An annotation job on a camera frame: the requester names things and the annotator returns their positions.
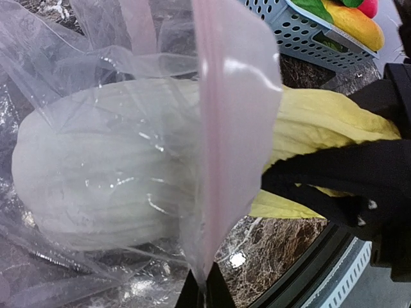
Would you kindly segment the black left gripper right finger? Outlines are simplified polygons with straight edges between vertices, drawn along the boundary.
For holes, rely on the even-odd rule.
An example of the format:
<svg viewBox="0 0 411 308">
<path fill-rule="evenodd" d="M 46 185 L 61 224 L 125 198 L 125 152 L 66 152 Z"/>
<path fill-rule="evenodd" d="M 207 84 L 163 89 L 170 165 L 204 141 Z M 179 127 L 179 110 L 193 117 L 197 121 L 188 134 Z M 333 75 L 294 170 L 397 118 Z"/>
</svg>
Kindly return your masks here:
<svg viewBox="0 0 411 308">
<path fill-rule="evenodd" d="M 354 236 L 410 227 L 410 141 L 366 142 L 297 155 L 262 176 L 266 192 L 295 201 Z"/>
</svg>

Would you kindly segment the yellow white napa cabbage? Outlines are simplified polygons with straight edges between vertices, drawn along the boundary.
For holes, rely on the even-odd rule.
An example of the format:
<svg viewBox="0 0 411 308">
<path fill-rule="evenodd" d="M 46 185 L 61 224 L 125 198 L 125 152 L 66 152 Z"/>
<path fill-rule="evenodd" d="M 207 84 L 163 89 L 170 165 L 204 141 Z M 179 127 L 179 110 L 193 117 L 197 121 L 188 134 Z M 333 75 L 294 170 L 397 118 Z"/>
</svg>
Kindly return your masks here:
<svg viewBox="0 0 411 308">
<path fill-rule="evenodd" d="M 12 153 L 18 197 L 40 233 L 78 251 L 137 246 L 179 233 L 177 214 L 193 205 L 197 171 L 193 133 L 186 119 L 163 107 L 177 106 L 165 79 L 122 81 L 84 101 L 74 128 L 57 132 L 36 111 L 22 121 Z M 137 90 L 153 86 L 155 112 L 165 137 L 182 137 L 178 149 L 156 148 L 160 137 L 143 115 Z M 279 160 L 367 141 L 400 139 L 389 120 L 328 90 L 284 88 L 266 171 Z"/>
</svg>

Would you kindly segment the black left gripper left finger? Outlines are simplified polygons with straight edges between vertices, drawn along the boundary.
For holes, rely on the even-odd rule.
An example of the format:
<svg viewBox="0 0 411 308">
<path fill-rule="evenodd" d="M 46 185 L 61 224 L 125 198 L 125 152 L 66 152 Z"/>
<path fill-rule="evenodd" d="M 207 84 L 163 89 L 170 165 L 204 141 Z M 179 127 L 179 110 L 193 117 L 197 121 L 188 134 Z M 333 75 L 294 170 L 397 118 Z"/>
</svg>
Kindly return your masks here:
<svg viewBox="0 0 411 308">
<path fill-rule="evenodd" d="M 190 270 L 175 308 L 236 308 L 220 267 L 213 262 L 206 281 L 199 284 Z"/>
</svg>

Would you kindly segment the clear zip top bag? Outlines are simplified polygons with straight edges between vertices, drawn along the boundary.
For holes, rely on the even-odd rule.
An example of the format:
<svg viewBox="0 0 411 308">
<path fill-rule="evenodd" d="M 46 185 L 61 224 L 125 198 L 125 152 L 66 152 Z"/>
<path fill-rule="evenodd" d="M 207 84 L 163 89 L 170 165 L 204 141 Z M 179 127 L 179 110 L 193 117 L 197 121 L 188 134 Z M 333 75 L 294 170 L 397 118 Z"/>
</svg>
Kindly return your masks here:
<svg viewBox="0 0 411 308">
<path fill-rule="evenodd" d="M 1 306 L 193 307 L 281 100 L 272 2 L 1 2 Z"/>
</svg>

